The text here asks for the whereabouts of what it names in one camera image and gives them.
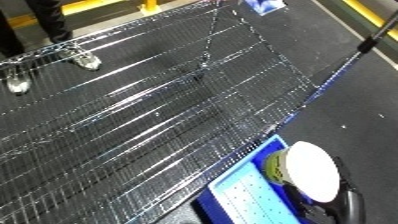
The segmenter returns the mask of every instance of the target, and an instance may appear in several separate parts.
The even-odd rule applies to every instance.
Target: blue tray
[[[264,158],[286,147],[275,135],[208,185],[198,202],[212,223],[300,223],[282,187],[259,171]]]

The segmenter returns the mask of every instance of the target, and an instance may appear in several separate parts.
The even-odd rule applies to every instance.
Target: floor
[[[265,17],[241,7],[255,28],[309,77],[329,70],[360,43],[314,2],[286,2],[286,9]],[[26,32],[21,31],[22,39]],[[28,45],[31,49],[37,46]],[[397,85],[398,72],[371,52],[279,133],[290,144],[309,141],[342,157],[365,196],[368,223],[398,223],[398,151],[394,148],[398,144]],[[186,203],[159,223],[206,223],[193,208]]]

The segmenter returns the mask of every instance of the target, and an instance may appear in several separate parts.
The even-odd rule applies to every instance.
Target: yellow stripe
[[[347,5],[369,20],[371,23],[376,25],[377,27],[381,27],[384,24],[384,20],[380,18],[376,13],[372,10],[364,6],[362,3],[356,0],[343,0]],[[397,28],[392,29],[388,35],[390,35],[394,40],[398,41],[398,30]]]
[[[124,0],[85,0],[64,5],[62,11],[64,15],[68,16],[121,1]],[[8,22],[13,28],[21,28],[35,24],[37,20],[33,15],[22,15],[8,19]]]

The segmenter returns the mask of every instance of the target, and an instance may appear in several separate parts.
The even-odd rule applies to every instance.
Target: sneaker
[[[13,66],[5,70],[7,87],[15,95],[27,93],[32,85],[32,79],[26,72],[20,72],[19,66]]]
[[[75,43],[63,46],[58,52],[58,55],[62,59],[70,60],[74,64],[89,71],[98,70],[102,64],[97,56],[84,50]]]

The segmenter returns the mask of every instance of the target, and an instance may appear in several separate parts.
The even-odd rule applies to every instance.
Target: person's leg
[[[72,39],[72,32],[66,27],[60,0],[26,0],[26,2],[53,43]],[[65,45],[58,55],[87,70],[98,70],[101,65],[98,57],[74,43]]]
[[[72,38],[72,32],[66,26],[60,0],[26,0],[34,12],[40,26],[53,43],[60,43]]]
[[[0,10],[0,52],[6,57],[13,57],[24,53],[24,47],[18,40],[7,18]],[[2,70],[10,92],[21,95],[26,93],[31,86],[29,75],[19,70],[19,65],[10,65]]]
[[[22,43],[18,40],[7,18],[0,10],[0,52],[6,57],[16,56],[24,52]]]

